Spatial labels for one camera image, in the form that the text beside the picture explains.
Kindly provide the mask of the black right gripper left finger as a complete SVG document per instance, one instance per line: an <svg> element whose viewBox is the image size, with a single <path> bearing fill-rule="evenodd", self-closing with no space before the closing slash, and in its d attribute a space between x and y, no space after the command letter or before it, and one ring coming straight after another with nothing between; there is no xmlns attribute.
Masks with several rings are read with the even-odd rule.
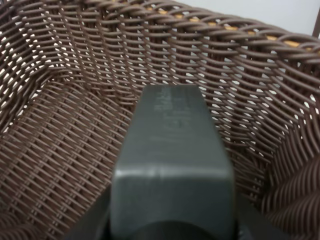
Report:
<svg viewBox="0 0 320 240"><path fill-rule="evenodd" d="M67 240L111 240L110 192L103 192L66 234Z"/></svg>

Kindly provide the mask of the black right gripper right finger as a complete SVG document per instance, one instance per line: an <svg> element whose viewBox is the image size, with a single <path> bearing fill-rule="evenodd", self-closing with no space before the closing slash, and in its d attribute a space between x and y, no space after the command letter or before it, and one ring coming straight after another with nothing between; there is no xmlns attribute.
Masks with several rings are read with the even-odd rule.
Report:
<svg viewBox="0 0 320 240"><path fill-rule="evenodd" d="M274 229L240 193L236 195L237 240L273 240Z"/></svg>

